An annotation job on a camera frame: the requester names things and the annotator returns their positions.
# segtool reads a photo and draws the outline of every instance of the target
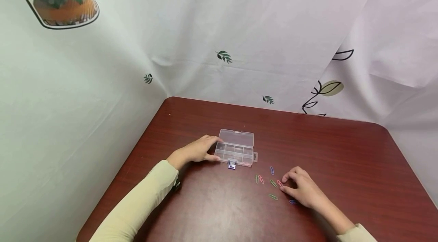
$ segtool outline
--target green leaf print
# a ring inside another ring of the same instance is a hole
[[[144,77],[144,82],[147,84],[151,84],[153,80],[152,74],[146,74]]]
[[[230,64],[233,62],[233,60],[231,59],[231,55],[228,54],[228,52],[226,51],[220,51],[220,52],[216,52],[217,56],[220,60],[223,60],[224,62]]]
[[[344,85],[341,82],[337,80],[331,80],[323,84],[319,94],[323,95],[324,97],[331,97],[340,93],[343,89]]]
[[[269,97],[269,96],[264,96],[263,97],[263,101],[265,101],[268,104],[274,104],[275,103],[274,99],[272,97]]]

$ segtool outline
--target table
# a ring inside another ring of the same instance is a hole
[[[436,241],[438,211],[388,131],[373,123],[171,97],[164,101],[81,229],[90,239],[113,207],[170,153],[220,129],[254,133],[259,161],[200,162],[147,219],[135,241],[328,241],[320,216],[274,188],[294,166],[378,241]],[[275,170],[274,178],[269,167]],[[256,184],[256,174],[265,184]],[[279,200],[268,197],[272,193]]]

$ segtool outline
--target box latch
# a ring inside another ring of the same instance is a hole
[[[236,170],[237,160],[236,159],[228,159],[228,169]]]

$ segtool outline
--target white fabric backdrop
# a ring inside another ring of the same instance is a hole
[[[366,2],[28,1],[0,0],[5,241],[73,241],[166,97],[297,111]]]
[[[0,0],[0,241],[72,242],[167,97],[121,17],[43,28]]]
[[[312,114],[386,127],[438,203],[438,0],[368,0],[320,78],[339,81],[336,96],[318,95]]]

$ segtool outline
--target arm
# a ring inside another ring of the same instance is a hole
[[[294,197],[304,206],[320,213],[333,227],[341,242],[376,242],[374,237],[362,225],[354,225],[345,214],[338,209],[311,179],[309,174],[295,167],[286,173],[282,182],[292,179],[297,188],[281,187],[284,193]]]
[[[202,138],[174,151],[156,164],[149,174],[133,188],[109,213],[90,242],[131,242],[146,218],[175,185],[178,171],[189,161],[218,161],[207,154],[208,149],[222,141],[216,136]]]

